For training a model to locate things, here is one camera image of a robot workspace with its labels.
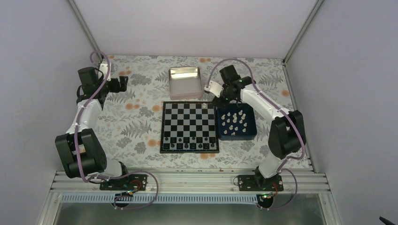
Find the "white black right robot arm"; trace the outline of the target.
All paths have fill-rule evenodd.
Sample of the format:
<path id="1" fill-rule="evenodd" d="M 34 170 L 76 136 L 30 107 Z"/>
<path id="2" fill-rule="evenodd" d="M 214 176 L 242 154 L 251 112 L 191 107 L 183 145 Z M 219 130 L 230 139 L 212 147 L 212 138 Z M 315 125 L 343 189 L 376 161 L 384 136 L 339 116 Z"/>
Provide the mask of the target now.
<path id="1" fill-rule="evenodd" d="M 268 135 L 271 154 L 254 170 L 255 187 L 265 191 L 289 159 L 304 157 L 306 134 L 303 115 L 298 110 L 288 111 L 272 100 L 260 90 L 253 74 L 241 77 L 233 65 L 224 67 L 219 73 L 222 84 L 209 79 L 204 87 L 206 92 L 214 94 L 216 106 L 226 106 L 232 100 L 247 103 L 271 123 Z"/>

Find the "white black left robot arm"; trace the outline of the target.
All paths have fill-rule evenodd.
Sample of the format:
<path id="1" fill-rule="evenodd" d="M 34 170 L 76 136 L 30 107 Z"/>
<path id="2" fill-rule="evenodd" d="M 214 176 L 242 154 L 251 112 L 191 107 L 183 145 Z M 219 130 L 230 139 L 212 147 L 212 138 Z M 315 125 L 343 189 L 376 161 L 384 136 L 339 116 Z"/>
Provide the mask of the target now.
<path id="1" fill-rule="evenodd" d="M 127 90 L 129 78 L 111 78 L 108 69 L 108 66 L 104 69 L 85 67 L 78 71 L 81 85 L 77 89 L 77 113 L 67 132 L 56 137 L 55 146 L 69 178 L 99 174 L 102 178 L 112 177 L 112 184 L 124 190 L 131 179 L 126 166 L 107 159 L 93 130 L 108 93 Z"/>

